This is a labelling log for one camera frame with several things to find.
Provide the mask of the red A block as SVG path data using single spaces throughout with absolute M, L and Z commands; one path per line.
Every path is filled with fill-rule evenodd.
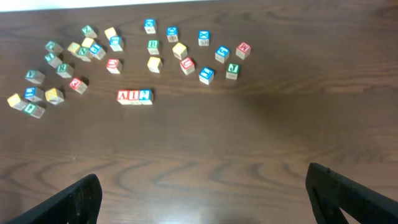
M 121 105 L 130 105 L 129 101 L 129 90 L 119 90 L 116 100 L 121 104 Z

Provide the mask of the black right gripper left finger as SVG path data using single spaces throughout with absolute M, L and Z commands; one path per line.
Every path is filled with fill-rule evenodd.
M 96 224 L 103 191 L 89 174 L 7 224 Z

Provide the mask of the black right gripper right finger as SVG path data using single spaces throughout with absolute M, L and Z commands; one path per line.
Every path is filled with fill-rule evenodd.
M 305 187 L 317 223 L 397 223 L 397 202 L 318 163 L 311 163 Z

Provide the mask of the blue 2 block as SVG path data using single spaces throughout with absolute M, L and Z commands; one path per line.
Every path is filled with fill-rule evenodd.
M 139 91 L 139 102 L 142 105 L 152 105 L 154 100 L 154 95 L 152 90 L 140 90 Z

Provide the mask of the red I block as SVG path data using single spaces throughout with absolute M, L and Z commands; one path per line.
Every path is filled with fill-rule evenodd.
M 129 90 L 129 102 L 131 105 L 141 105 L 141 102 L 139 100 L 139 90 Z

